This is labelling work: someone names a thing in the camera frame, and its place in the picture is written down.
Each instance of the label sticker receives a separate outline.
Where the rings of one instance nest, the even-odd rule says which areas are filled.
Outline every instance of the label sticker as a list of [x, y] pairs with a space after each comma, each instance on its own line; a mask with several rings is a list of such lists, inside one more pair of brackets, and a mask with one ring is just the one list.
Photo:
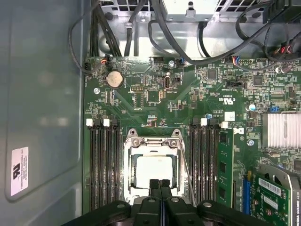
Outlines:
[[279, 187], [276, 187], [274, 185], [272, 185], [271, 183], [265, 181], [265, 180], [262, 180], [261, 178], [259, 178], [259, 181], [258, 181], [259, 185], [268, 189], [269, 191], [281, 196], [281, 189]]
[[269, 199], [268, 197], [264, 196], [263, 200], [270, 205], [271, 207], [273, 207], [274, 209], [278, 210], [278, 204], [275, 203], [273, 200]]
[[235, 98], [219, 98], [219, 101], [224, 102], [224, 105], [234, 105]]
[[28, 187], [28, 147], [11, 153], [11, 196]]
[[225, 112], [225, 121], [235, 121], [235, 112]]

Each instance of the motherboard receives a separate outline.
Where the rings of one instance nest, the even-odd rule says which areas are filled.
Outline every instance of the motherboard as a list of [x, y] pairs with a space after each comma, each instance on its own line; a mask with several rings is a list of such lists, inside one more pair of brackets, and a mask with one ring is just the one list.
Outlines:
[[85, 76], [83, 213], [114, 200], [132, 204], [156, 178], [192, 203], [215, 200], [275, 225], [299, 223], [299, 187], [287, 182], [301, 173], [299, 61], [258, 73], [231, 58], [195, 66], [89, 57], [85, 67], [101, 62]]

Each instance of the green circuit board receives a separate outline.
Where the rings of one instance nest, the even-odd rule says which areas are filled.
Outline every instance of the green circuit board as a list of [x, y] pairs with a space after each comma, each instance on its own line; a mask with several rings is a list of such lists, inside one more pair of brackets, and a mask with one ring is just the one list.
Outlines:
[[[89, 57], [86, 67], [94, 68], [101, 60]], [[263, 67], [267, 60], [240, 63]], [[123, 77], [117, 89], [106, 81], [112, 70]], [[115, 126], [110, 131], [85, 128], [83, 213], [123, 199], [122, 148], [131, 128], [140, 136], [154, 137], [179, 129], [196, 200], [214, 199], [243, 211], [243, 180], [258, 164], [299, 173], [294, 168], [294, 161], [301, 159], [299, 149], [262, 147], [261, 115], [299, 111], [300, 76], [298, 61], [252, 73], [236, 68], [230, 60], [194, 66], [162, 57], [110, 58], [108, 65], [85, 77], [84, 120], [110, 119]], [[207, 119], [206, 126], [201, 126], [202, 119]], [[206, 174], [215, 179], [201, 183]], [[190, 198], [188, 189], [183, 196]]]
[[290, 225], [290, 192], [263, 175], [255, 174], [252, 182], [253, 215], [276, 225]]

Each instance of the mounting screw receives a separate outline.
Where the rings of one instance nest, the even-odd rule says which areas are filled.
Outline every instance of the mounting screw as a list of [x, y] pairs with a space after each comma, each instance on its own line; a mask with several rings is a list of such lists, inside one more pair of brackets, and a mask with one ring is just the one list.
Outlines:
[[180, 200], [178, 198], [171, 198], [172, 202], [179, 202]]
[[95, 94], [99, 94], [99, 93], [100, 93], [100, 89], [99, 89], [99, 88], [94, 88], [93, 92], [94, 92]]
[[107, 19], [107, 20], [113, 20], [114, 19], [114, 15], [112, 14], [112, 13], [106, 13], [105, 14], [105, 18]]
[[146, 16], [141, 16], [140, 20], [141, 20], [141, 22], [145, 22], [146, 21]]
[[203, 205], [204, 205], [205, 207], [207, 207], [207, 208], [211, 208], [211, 207], [212, 207], [212, 204], [211, 204], [211, 203], [208, 203], [208, 202], [205, 202]]
[[247, 145], [248, 146], [253, 146], [255, 142], [253, 140], [248, 140]]
[[173, 60], [170, 60], [170, 61], [168, 62], [168, 66], [169, 66], [169, 67], [174, 67], [174, 61], [173, 61]]
[[173, 140], [172, 142], [170, 142], [170, 145], [171, 145], [172, 147], [175, 147], [175, 146], [177, 146], [177, 142], [176, 142], [175, 140]]
[[138, 139], [133, 140], [133, 145], [138, 146], [139, 145], [139, 140]]

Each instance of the heatsink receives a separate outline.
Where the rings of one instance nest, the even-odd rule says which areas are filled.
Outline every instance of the heatsink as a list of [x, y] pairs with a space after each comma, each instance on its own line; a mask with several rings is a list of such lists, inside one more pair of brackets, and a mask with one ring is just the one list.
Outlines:
[[301, 113], [263, 114], [262, 147], [301, 147]]

